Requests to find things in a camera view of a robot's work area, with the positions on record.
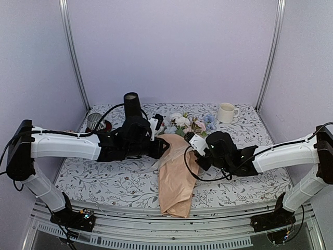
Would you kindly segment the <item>peach paper flower bouquet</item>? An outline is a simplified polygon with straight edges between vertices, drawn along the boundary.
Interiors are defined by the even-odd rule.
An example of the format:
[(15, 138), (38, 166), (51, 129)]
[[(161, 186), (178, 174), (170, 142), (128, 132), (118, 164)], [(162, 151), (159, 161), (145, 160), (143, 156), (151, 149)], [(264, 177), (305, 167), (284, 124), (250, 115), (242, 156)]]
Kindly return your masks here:
[[(171, 149), (188, 146), (184, 138), (176, 134), (176, 130), (166, 128), (158, 137), (169, 142)], [(196, 180), (185, 173), (184, 166), (178, 167), (180, 170), (176, 170), (176, 165), (165, 164), (159, 170), (159, 206), (163, 215), (188, 218)]]

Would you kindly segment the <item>cream printed ribbon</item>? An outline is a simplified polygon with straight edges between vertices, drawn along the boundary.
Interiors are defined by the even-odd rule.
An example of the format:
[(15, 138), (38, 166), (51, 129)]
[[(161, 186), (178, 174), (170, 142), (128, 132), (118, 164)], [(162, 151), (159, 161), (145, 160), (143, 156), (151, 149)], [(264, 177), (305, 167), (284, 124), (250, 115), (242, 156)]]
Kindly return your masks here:
[(197, 186), (211, 185), (212, 183), (221, 183), (223, 180), (231, 181), (233, 179), (232, 174), (226, 174), (223, 169), (221, 170), (222, 176), (217, 179), (205, 180), (199, 177), (203, 169), (197, 163), (199, 159), (197, 155), (198, 153), (192, 146), (181, 146), (175, 149), (169, 148), (160, 159), (149, 167), (140, 167), (137, 173), (151, 173), (160, 170), (165, 164), (171, 164), (172, 166), (176, 165), (176, 170), (180, 170), (178, 165), (184, 166), (185, 173), (188, 173), (197, 181)]

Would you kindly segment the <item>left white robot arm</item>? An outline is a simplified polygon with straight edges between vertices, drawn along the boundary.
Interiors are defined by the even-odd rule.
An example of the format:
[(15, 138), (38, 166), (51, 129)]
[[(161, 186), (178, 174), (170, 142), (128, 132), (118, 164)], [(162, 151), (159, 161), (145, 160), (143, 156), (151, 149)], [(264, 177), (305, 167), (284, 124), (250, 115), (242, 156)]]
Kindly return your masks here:
[(160, 159), (169, 149), (169, 143), (155, 136), (158, 119), (146, 120), (134, 116), (111, 131), (73, 133), (43, 130), (34, 127), (31, 120), (24, 120), (7, 144), (6, 174), (25, 185), (41, 199), (66, 226), (77, 222), (77, 214), (70, 203), (50, 180), (34, 166), (42, 157), (83, 158), (96, 162), (123, 161), (148, 156)]

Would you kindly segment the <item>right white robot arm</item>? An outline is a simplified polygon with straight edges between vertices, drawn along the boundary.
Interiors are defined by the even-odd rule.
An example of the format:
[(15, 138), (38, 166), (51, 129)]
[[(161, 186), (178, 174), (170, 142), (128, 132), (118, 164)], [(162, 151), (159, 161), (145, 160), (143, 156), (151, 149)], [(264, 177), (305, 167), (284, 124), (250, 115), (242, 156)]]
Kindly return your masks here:
[(273, 227), (280, 227), (304, 202), (332, 184), (332, 133), (329, 123), (316, 127), (314, 133), (300, 139), (271, 146), (238, 149), (231, 136), (214, 132), (205, 139), (194, 135), (189, 144), (197, 164), (204, 170), (214, 166), (232, 176), (256, 176), (269, 170), (311, 164), (311, 171), (282, 196), (277, 209), (269, 216)]

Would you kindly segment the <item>black cylindrical vase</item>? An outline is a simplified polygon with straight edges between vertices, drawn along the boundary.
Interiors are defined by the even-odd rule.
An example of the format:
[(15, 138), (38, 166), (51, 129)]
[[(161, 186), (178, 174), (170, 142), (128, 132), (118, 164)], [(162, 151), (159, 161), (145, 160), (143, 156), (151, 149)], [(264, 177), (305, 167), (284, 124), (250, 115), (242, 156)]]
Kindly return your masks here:
[(130, 122), (141, 122), (143, 120), (138, 94), (135, 92), (126, 93), (123, 97), (125, 119)]

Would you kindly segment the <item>cream ceramic mug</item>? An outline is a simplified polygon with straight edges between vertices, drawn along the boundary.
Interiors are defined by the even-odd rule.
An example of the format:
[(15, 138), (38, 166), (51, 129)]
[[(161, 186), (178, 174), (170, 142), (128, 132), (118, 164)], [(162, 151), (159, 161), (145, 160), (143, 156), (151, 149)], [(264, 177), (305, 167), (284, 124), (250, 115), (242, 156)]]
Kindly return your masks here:
[(238, 117), (239, 108), (235, 107), (230, 103), (219, 104), (217, 112), (217, 119), (222, 123), (232, 123), (234, 118)]

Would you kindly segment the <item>floral patterned tablecloth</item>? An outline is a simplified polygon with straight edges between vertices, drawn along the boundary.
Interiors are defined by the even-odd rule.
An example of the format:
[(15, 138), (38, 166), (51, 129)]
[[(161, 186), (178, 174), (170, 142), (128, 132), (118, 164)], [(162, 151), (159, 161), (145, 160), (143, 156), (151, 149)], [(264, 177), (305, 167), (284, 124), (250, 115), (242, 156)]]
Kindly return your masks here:
[[(171, 127), (170, 116), (188, 114), (189, 118), (211, 122), (211, 127), (231, 135), (238, 148), (271, 145), (271, 138), (252, 106), (239, 105), (239, 116), (231, 124), (217, 121), (217, 104), (145, 104), (149, 115), (161, 114), (164, 129)], [(138, 174), (140, 167), (155, 161), (148, 157), (138, 160), (94, 162), (68, 158), (63, 163), (55, 187), (72, 200), (103, 205), (158, 208), (158, 172)], [(203, 179), (217, 179), (216, 168), (200, 173)], [(276, 200), (292, 188), (286, 169), (274, 169), (254, 177), (233, 177), (231, 181), (195, 186), (192, 208), (226, 207)]]

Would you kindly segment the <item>red round coaster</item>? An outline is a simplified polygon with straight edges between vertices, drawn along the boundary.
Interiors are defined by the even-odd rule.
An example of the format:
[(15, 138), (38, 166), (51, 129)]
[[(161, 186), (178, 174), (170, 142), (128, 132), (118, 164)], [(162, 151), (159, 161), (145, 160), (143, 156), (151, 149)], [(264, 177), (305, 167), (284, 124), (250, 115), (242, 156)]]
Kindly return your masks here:
[[(105, 121), (106, 127), (102, 130), (100, 130), (100, 132), (110, 132), (112, 130), (112, 124), (109, 121)], [(85, 133), (89, 133), (91, 132), (91, 129), (89, 127), (86, 127), (85, 129)]]

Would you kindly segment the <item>striped black white cup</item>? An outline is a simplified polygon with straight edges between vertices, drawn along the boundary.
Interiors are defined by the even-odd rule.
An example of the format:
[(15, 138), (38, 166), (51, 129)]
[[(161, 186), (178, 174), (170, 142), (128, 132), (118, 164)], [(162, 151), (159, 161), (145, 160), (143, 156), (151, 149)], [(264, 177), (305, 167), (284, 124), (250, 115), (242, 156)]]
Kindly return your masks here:
[(106, 128), (106, 123), (102, 119), (101, 122), (99, 123), (100, 119), (102, 118), (102, 115), (100, 113), (92, 113), (88, 116), (87, 118), (87, 127), (93, 131), (100, 131), (104, 130)]

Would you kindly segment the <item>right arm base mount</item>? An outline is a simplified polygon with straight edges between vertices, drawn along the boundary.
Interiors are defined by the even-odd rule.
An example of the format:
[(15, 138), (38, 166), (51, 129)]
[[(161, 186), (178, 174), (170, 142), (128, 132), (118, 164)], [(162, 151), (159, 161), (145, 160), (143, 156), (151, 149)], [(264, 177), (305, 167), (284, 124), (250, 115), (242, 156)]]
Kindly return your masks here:
[[(250, 218), (250, 225), (253, 227), (255, 232), (272, 230), (284, 226), (291, 226), (296, 222), (294, 212), (287, 211), (283, 208), (283, 198), (285, 196), (283, 192), (277, 199), (274, 210), (272, 212), (252, 216)], [(290, 229), (284, 229), (267, 234), (268, 240), (275, 244), (283, 244), (289, 238), (291, 233)]]

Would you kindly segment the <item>aluminium front rail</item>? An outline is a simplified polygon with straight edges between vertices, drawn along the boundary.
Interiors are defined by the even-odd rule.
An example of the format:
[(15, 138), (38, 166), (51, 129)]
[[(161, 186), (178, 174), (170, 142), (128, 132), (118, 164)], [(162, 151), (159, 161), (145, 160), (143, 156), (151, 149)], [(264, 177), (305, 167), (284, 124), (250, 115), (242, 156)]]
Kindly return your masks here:
[(108, 206), (73, 201), (75, 210), (89, 208), (92, 232), (78, 232), (76, 249), (326, 249), (312, 206), (295, 213), (288, 242), (275, 245), (268, 232), (255, 232), (250, 219), (269, 213), (273, 202), (232, 207), (194, 208), (188, 219), (160, 214), (158, 209)]

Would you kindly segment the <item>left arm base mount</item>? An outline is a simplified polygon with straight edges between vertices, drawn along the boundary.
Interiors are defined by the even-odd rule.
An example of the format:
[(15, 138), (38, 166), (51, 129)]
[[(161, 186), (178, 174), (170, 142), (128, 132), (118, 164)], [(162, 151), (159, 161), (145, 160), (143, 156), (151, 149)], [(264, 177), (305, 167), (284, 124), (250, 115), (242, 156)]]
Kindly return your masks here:
[(65, 207), (57, 212), (52, 211), (50, 221), (66, 228), (92, 232), (96, 221), (94, 212), (87, 208), (74, 211), (68, 196), (64, 192), (62, 194), (65, 198)]

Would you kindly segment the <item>right aluminium frame post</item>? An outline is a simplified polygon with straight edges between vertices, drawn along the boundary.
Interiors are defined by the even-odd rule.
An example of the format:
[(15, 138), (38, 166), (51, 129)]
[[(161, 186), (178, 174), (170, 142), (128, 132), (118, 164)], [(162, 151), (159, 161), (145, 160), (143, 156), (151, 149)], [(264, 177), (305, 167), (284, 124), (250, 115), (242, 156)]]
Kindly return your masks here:
[(285, 0), (277, 1), (277, 9), (276, 9), (276, 17), (273, 26), (273, 36), (271, 40), (270, 50), (268, 53), (267, 64), (265, 67), (265, 72), (262, 80), (262, 84), (260, 87), (259, 95), (257, 98), (257, 102), (255, 105), (255, 110), (259, 113), (263, 107), (264, 99), (268, 90), (268, 85), (270, 82), (271, 74), (273, 72), (274, 61), (276, 57), (276, 53), (278, 50), (279, 39), (281, 35), (281, 30), (283, 28), (284, 21), (284, 13), (286, 8)]

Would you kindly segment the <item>aluminium frame post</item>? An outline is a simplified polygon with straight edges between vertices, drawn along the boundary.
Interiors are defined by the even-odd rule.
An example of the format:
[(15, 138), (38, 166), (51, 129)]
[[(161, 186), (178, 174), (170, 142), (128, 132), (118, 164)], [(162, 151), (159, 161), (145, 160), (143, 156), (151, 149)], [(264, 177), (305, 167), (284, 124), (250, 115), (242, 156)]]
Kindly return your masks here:
[(267, 64), (265, 67), (265, 72), (262, 80), (262, 84), (260, 87), (259, 95), (257, 98), (257, 102), (255, 105), (255, 110), (259, 113), (263, 107), (264, 99), (268, 90), (268, 85), (270, 82), (271, 74), (273, 72), (274, 61), (276, 57), (276, 53), (278, 50), (279, 39), (281, 35), (281, 30), (283, 28), (284, 21), (284, 13), (286, 8), (285, 0), (277, 1), (277, 9), (276, 9), (276, 17), (273, 26), (273, 36), (271, 40), (270, 50), (268, 53)]
[(71, 22), (70, 22), (70, 15), (69, 15), (69, 9), (68, 9), (68, 1), (67, 0), (60, 0), (59, 1), (59, 7), (60, 7), (60, 14), (62, 19), (62, 24), (65, 32), (66, 42), (69, 50), (69, 55), (73, 67), (74, 76), (76, 79), (76, 83), (78, 85), (79, 94), (82, 100), (82, 103), (84, 105), (84, 108), (86, 111), (89, 111), (91, 108), (91, 105), (88, 100), (88, 95), (84, 86), (82, 74), (80, 71), (80, 65), (79, 60), (76, 54), (75, 44), (74, 44), (74, 38), (72, 34), (71, 29)]

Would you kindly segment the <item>left aluminium frame post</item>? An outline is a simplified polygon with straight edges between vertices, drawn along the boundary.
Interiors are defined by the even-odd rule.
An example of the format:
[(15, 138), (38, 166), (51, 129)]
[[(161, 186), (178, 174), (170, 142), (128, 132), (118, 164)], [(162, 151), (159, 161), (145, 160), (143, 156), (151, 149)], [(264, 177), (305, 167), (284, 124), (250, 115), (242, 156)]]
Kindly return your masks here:
[(84, 108), (86, 111), (89, 111), (91, 108), (91, 105), (88, 100), (88, 95), (84, 86), (82, 74), (80, 71), (80, 65), (79, 60), (76, 54), (75, 44), (74, 44), (74, 38), (72, 34), (71, 29), (71, 22), (70, 22), (70, 15), (69, 15), (69, 9), (68, 9), (68, 1), (67, 0), (60, 0), (59, 1), (59, 7), (60, 7), (60, 14), (62, 19), (62, 24), (65, 32), (66, 42), (69, 50), (69, 55), (73, 67), (74, 76), (76, 79), (76, 83), (78, 85), (79, 94), (82, 100), (82, 103), (84, 105)]

